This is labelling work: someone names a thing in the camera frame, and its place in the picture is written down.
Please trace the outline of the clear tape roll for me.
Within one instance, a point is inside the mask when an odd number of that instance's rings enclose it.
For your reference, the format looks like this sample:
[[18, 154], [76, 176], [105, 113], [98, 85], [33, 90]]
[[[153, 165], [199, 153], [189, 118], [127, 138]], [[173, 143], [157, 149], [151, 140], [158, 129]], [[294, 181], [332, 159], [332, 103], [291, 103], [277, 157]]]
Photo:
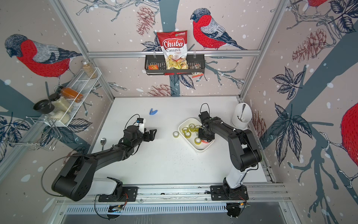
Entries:
[[179, 132], [177, 132], [177, 131], [173, 132], [173, 137], [178, 138], [179, 137]]

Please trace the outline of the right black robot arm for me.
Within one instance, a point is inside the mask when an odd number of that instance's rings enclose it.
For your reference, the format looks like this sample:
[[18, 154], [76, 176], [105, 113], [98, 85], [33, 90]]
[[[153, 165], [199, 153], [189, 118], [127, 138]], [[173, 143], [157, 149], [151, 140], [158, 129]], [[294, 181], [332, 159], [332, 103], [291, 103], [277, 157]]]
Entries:
[[248, 172], [259, 168], [262, 160], [259, 146], [252, 131], [248, 129], [236, 129], [219, 117], [212, 118], [208, 111], [201, 112], [199, 119], [202, 123], [202, 127], [199, 128], [199, 139], [212, 142], [218, 135], [228, 143], [233, 168], [224, 178], [222, 190], [225, 197], [233, 198], [245, 191], [242, 182]]

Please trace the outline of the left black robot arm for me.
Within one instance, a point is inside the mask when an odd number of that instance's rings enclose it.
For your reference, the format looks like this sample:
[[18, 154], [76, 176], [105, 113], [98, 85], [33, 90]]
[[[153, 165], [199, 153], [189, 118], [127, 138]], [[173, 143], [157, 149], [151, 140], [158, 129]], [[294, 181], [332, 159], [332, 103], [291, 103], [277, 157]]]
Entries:
[[139, 124], [126, 127], [124, 136], [110, 149], [93, 154], [73, 154], [52, 183], [51, 189], [75, 202], [90, 191], [97, 170], [134, 155], [134, 148], [155, 139], [157, 129], [142, 128]]

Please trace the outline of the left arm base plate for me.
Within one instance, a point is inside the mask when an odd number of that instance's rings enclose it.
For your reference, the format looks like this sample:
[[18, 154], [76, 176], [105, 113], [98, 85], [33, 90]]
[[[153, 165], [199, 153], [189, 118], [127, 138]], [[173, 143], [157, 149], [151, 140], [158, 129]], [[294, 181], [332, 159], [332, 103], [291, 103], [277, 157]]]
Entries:
[[135, 202], [139, 187], [120, 186], [110, 195], [100, 195], [98, 201], [109, 202]]

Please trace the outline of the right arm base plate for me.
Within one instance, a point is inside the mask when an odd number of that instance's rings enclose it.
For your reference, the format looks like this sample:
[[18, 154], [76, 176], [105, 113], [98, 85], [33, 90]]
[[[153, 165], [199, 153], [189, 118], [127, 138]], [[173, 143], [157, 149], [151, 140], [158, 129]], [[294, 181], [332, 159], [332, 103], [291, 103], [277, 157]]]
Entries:
[[232, 189], [228, 184], [212, 185], [207, 194], [211, 195], [213, 201], [247, 201], [249, 199], [247, 187], [242, 185]]

